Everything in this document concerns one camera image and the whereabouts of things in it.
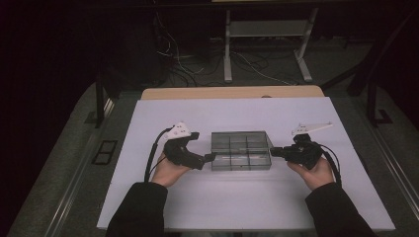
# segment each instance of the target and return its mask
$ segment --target cable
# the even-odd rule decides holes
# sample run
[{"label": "cable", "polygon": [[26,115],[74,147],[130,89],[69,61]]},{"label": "cable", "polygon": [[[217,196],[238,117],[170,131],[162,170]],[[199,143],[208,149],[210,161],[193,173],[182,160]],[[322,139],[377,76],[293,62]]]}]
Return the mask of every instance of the cable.
[{"label": "cable", "polygon": [[[189,72],[188,72],[188,70],[182,65],[182,63],[181,63],[181,60],[180,60],[180,58],[181,57],[191,57],[191,55],[187,55],[187,56],[181,56],[180,55],[180,50],[179,50],[179,46],[178,46],[178,43],[176,42],[176,40],[172,37],[172,35],[170,35],[170,33],[167,31],[167,28],[163,25],[163,23],[162,23],[162,21],[161,21],[161,19],[160,19],[160,14],[159,14],[159,12],[156,12],[156,19],[157,19],[157,22],[158,22],[158,25],[159,25],[159,27],[162,29],[162,30],[164,30],[163,32],[172,40],[172,42],[173,42],[173,44],[175,44],[175,47],[176,47],[176,57],[175,57],[175,59],[177,59],[177,61],[178,61],[178,64],[179,64],[179,66],[186,72],[186,73],[192,73],[192,74],[198,74],[198,73],[200,73],[201,71],[203,71],[204,70],[204,68],[201,68],[200,70],[198,70],[198,71],[196,71],[196,72],[194,72],[194,71],[192,71],[192,70],[189,70]],[[167,48],[166,49],[166,52],[160,52],[160,51],[157,51],[157,53],[159,53],[159,54],[161,54],[161,55],[164,55],[164,56],[173,56],[172,54],[169,54],[169,53],[167,53],[168,51],[169,51],[169,49],[170,49],[170,47],[171,47],[171,44],[170,44],[170,41],[169,41],[169,48]]]},{"label": "cable", "polygon": [[[198,87],[198,84],[197,84],[197,81],[195,80],[195,78],[194,78],[194,76],[192,76],[192,75],[190,75],[189,73],[186,73],[186,72],[184,72],[183,70],[180,70],[180,69],[178,69],[178,68],[176,68],[176,67],[174,67],[173,69],[175,69],[175,70],[177,70],[177,71],[179,71],[179,72],[183,72],[183,73],[185,73],[193,82],[194,82],[194,86],[195,87]],[[181,76],[181,77],[183,77],[183,78],[185,78],[184,76],[182,76],[181,74],[179,74],[179,73],[176,73],[175,71],[171,71],[171,72],[173,72],[173,73],[175,73],[175,74],[177,74],[178,76]]]},{"label": "cable", "polygon": [[258,70],[256,70],[252,65],[251,65],[251,63],[243,56],[243,55],[241,55],[240,53],[238,53],[238,52],[231,52],[231,53],[235,53],[235,54],[237,54],[237,55],[239,55],[240,57],[242,57],[249,65],[250,65],[250,67],[256,72],[256,73],[258,73],[259,75],[261,75],[261,76],[263,76],[263,77],[266,77],[266,78],[268,78],[268,79],[271,79],[271,80],[275,80],[275,81],[279,81],[279,82],[281,82],[281,83],[284,83],[284,84],[287,84],[287,85],[290,85],[290,86],[294,86],[295,84],[291,84],[291,83],[288,83],[288,82],[286,82],[286,81],[283,81],[283,80],[280,80],[280,79],[277,79],[277,78],[274,78],[274,77],[270,77],[270,76],[267,76],[267,75],[265,75],[265,74],[263,74],[262,72],[260,72],[260,71],[258,71]]},{"label": "cable", "polygon": [[171,129],[172,129],[172,127],[166,128],[162,132],[160,132],[160,134],[157,136],[156,140],[154,141],[153,146],[151,147],[150,155],[148,156],[147,166],[145,168],[145,174],[144,174],[144,182],[145,183],[148,183],[148,180],[150,179],[150,174],[151,174],[150,168],[151,168],[151,164],[153,163],[154,155],[155,155],[156,150],[157,150],[158,141],[160,140],[160,137],[164,133],[170,131]]},{"label": "cable", "polygon": [[159,160],[158,162],[157,162],[157,164],[155,164],[154,166],[153,166],[153,168],[150,170],[150,174],[149,175],[151,175],[151,173],[153,173],[153,171],[154,171],[154,169],[158,166],[158,164],[160,164],[164,159],[166,159],[167,158],[167,156],[164,156],[161,160]]},{"label": "cable", "polygon": [[336,159],[336,163],[338,163],[338,171],[340,172],[339,159],[338,159],[337,155],[335,154],[335,152],[333,152],[333,151],[332,151],[332,149],[330,149],[329,147],[327,147],[327,146],[325,146],[325,145],[321,145],[321,144],[320,144],[320,146],[321,146],[321,147],[324,147],[324,148],[328,149],[330,152],[332,152],[333,156],[334,156],[334,157],[335,157],[335,159]]},{"label": "cable", "polygon": [[171,71],[171,70],[169,70],[171,73],[173,73],[173,74],[176,74],[176,76],[178,76],[178,77],[180,77],[181,78],[181,80],[183,80],[184,82],[185,82],[185,84],[186,84],[186,87],[189,87],[189,82],[188,82],[188,79],[186,78],[186,77],[184,77],[184,76],[182,76],[181,74],[179,74],[179,73],[177,73],[177,72],[175,72],[175,71]]},{"label": "cable", "polygon": [[[289,43],[289,42],[287,42],[287,41],[285,41],[283,39],[274,39],[274,42],[275,42],[274,48],[270,48],[269,47],[269,52],[268,52],[268,55],[267,56],[263,56],[259,51],[257,51],[256,50],[257,48],[255,48],[255,46],[254,46],[254,43],[252,44],[248,40],[245,42],[245,44],[243,45],[243,47],[246,46],[246,49],[247,49],[246,52],[247,53],[253,54],[256,57],[261,58],[260,61],[262,61],[262,60],[268,60],[268,59],[284,59],[284,58],[287,58],[287,57],[294,56],[293,51],[292,52],[288,52],[287,54],[281,55],[281,56],[279,56],[279,55],[278,56],[272,56],[272,54],[280,48],[280,44],[289,44],[289,45],[291,45],[291,43]],[[237,48],[236,44],[233,44],[232,43],[231,46],[232,46],[232,48]]]},{"label": "cable", "polygon": [[[238,66],[240,69],[244,70],[244,71],[254,73],[256,70],[261,71],[261,70],[264,69],[264,67],[261,66],[260,64],[255,63],[255,62],[246,61],[246,60],[243,59],[243,56],[240,57],[238,54],[234,54],[234,52],[230,54],[230,57],[231,57],[232,61],[234,62],[234,64],[236,66]],[[244,66],[250,67],[250,70],[241,66],[240,64],[243,64]]]},{"label": "cable", "polygon": [[342,179],[341,179],[341,175],[340,175],[340,168],[339,168],[339,170],[336,168],[336,164],[335,164],[335,162],[333,162],[333,159],[328,152],[324,151],[323,149],[322,149],[322,151],[323,151],[324,156],[326,156],[326,159],[329,162],[330,167],[332,168],[333,174],[335,175],[336,184],[340,188],[342,188]]},{"label": "cable", "polygon": [[216,64],[215,64],[215,68],[212,70],[212,71],[210,71],[210,72],[206,72],[206,73],[200,73],[199,74],[199,76],[208,76],[208,75],[212,75],[217,69],[218,69],[218,66],[219,66],[219,64],[221,63],[221,60],[223,59],[223,54],[221,53],[220,55],[219,55],[219,58],[218,58],[218,61],[216,62]]}]

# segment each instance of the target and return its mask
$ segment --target dark background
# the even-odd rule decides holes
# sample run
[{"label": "dark background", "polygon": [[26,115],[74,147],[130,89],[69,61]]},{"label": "dark background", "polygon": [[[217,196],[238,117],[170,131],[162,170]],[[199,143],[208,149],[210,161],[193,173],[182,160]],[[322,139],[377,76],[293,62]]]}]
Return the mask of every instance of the dark background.
[{"label": "dark background", "polygon": [[[322,8],[313,37],[384,38],[410,2]],[[4,236],[75,104],[96,77],[101,75],[108,94],[117,97],[121,90],[158,86],[165,80],[164,67],[169,62],[154,53],[163,43],[153,24],[154,14],[86,14],[69,0],[6,0],[0,4],[1,95],[5,103],[1,113],[0,236]],[[260,14],[269,17],[276,12]],[[417,16],[394,42],[377,77],[419,126],[415,111],[419,89]],[[209,45],[210,37],[223,37],[224,14],[220,11],[163,11],[162,17],[170,23],[167,27],[179,39],[180,47],[203,57],[206,51],[202,45]]]}]

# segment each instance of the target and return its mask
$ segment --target white surface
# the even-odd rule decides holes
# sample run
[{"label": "white surface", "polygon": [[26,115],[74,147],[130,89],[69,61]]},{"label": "white surface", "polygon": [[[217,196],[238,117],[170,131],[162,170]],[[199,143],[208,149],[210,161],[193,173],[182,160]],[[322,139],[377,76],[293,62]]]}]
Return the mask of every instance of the white surface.
[{"label": "white surface", "polygon": [[[329,98],[264,98],[220,100],[138,101],[123,150],[98,222],[107,228],[127,190],[142,182],[155,137],[182,120],[198,140],[188,149],[210,153],[213,131],[265,130],[275,146],[293,143],[299,123],[334,125],[311,134],[313,141],[337,154],[343,188],[374,230],[394,229]],[[156,152],[161,153],[164,140]],[[309,194],[298,174],[282,158],[273,158],[269,171],[210,170],[185,174],[173,187],[164,209],[165,227],[175,230],[305,230],[312,218],[304,199]]]}]

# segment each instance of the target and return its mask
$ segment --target gray floor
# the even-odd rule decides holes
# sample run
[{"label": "gray floor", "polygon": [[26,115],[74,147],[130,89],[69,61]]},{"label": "gray floor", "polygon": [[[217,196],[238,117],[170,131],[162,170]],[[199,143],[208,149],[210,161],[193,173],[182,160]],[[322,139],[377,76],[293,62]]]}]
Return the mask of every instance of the gray floor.
[{"label": "gray floor", "polygon": [[[368,44],[350,44],[348,48],[343,48],[343,45],[344,42],[341,39],[321,39],[310,43],[305,60],[314,78],[312,84],[321,85],[356,65],[370,49]],[[278,80],[252,72],[252,68],[239,62],[242,56],[249,61],[260,60],[258,65],[255,64],[255,67],[267,66],[261,71],[264,75],[289,83],[306,84],[292,57],[293,49],[298,46],[295,41],[280,40],[268,50],[248,45],[239,46],[238,43],[237,47],[232,48],[233,51],[240,54],[234,56],[233,82],[231,84],[223,83],[222,61],[218,64],[222,54],[217,47],[215,47],[214,57],[210,63],[197,64],[198,60],[189,57],[182,57],[181,63],[192,71],[200,71],[194,76],[199,85],[284,85]],[[245,53],[244,49],[258,51],[258,54]],[[188,52],[182,51],[181,54],[188,55]],[[178,68],[177,72],[184,74],[182,73],[183,69]],[[405,193],[388,169],[385,161],[386,155],[382,152],[382,145],[377,141],[380,141],[380,138],[385,141],[388,150],[396,157],[412,187],[419,190],[419,174],[415,170],[418,164],[416,158],[419,154],[417,145],[419,133],[383,90],[378,90],[377,108],[386,110],[393,123],[381,124],[378,128],[371,127],[364,116],[365,93],[357,98],[348,97],[346,94],[345,90],[350,79],[335,85],[324,93],[332,98],[336,111],[345,125],[354,147],[365,161],[371,180],[396,226],[395,231],[380,232],[378,235],[416,236],[419,233],[418,218],[412,211]],[[186,85],[184,78],[172,74],[162,87],[185,87]],[[191,79],[189,79],[189,86],[194,86]],[[114,101],[111,112],[108,113],[102,126],[95,128],[93,123],[86,123],[86,119],[95,111],[94,85],[86,91],[57,140],[42,174],[34,185],[9,236],[105,235],[105,231],[96,228],[96,223],[124,144],[130,116],[135,102],[139,98],[139,92],[122,93],[121,97]],[[103,140],[118,141],[113,159],[107,166],[92,165],[90,161]],[[138,167],[138,172],[142,173],[143,168]],[[304,236],[315,235],[304,233]]]}]

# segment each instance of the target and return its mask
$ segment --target black controller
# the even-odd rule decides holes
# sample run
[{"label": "black controller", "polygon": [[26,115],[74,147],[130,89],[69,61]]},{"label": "black controller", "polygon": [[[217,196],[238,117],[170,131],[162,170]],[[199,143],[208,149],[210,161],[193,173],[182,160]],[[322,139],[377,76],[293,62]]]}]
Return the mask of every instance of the black controller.
[{"label": "black controller", "polygon": [[191,169],[202,170],[205,163],[215,159],[215,154],[201,156],[190,152],[186,148],[190,140],[197,140],[199,136],[200,134],[198,132],[191,132],[191,136],[166,141],[163,152],[167,159],[175,165],[183,165]]},{"label": "black controller", "polygon": [[270,149],[272,156],[283,157],[286,161],[301,164],[311,170],[323,154],[323,150],[316,142],[311,141],[308,134],[299,134],[293,138],[295,144]]}]

